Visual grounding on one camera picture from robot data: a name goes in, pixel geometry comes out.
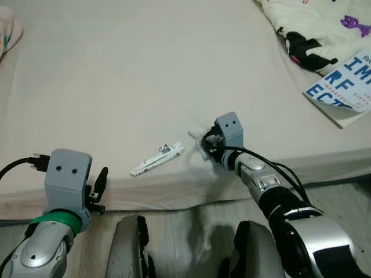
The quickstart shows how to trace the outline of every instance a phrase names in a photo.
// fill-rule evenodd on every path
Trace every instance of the bed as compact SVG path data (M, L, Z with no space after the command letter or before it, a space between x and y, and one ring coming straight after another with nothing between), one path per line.
M245 147L303 182L370 173L371 114L344 130L302 95L320 76L293 63L253 0L0 0L25 32L0 63L0 165L68 148L104 166L107 210L183 209L249 198L233 173L204 161L187 131L235 111ZM162 144L177 159L130 170ZM0 219L45 205L45 175L1 180Z

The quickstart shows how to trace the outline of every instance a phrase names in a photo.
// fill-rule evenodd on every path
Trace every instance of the small white component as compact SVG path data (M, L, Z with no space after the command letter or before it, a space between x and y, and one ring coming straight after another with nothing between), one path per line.
M130 175L137 177L138 175L160 166L161 164L180 156L184 152L184 148L181 146L181 142L177 142L171 146L166 144L162 145L158 151L159 152L156 156L148 158L131 170Z

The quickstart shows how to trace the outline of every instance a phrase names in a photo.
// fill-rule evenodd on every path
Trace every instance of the white blanket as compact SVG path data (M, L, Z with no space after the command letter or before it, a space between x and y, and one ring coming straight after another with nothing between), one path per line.
M290 57L326 75L371 47L371 0L256 0Z

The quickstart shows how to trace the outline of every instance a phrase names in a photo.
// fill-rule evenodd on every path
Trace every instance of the book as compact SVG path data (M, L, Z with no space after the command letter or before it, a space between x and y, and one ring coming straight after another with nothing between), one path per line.
M303 94L338 127L371 111L371 49L363 49Z

